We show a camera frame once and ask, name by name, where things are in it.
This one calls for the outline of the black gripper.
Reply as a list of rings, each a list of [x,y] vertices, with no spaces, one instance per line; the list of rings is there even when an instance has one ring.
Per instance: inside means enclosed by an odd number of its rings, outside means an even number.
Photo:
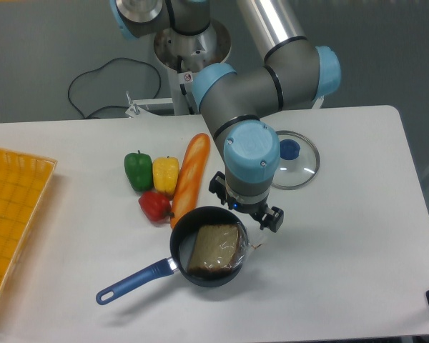
[[[215,194],[221,205],[243,214],[253,214],[253,219],[260,224],[260,230],[269,229],[278,232],[284,221],[284,211],[278,207],[268,207],[268,191],[254,196],[239,194],[225,186],[225,175],[217,172],[209,182],[209,192]]]

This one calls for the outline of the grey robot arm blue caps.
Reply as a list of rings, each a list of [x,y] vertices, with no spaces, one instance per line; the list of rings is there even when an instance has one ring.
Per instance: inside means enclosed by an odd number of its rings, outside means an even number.
[[[288,1],[240,1],[263,65],[238,74],[221,50],[208,1],[112,1],[129,39],[154,34],[154,52],[177,72],[175,103],[201,114],[225,164],[209,185],[223,204],[276,232],[284,219],[267,198],[280,160],[277,134],[262,117],[336,91],[340,62],[313,46]]]

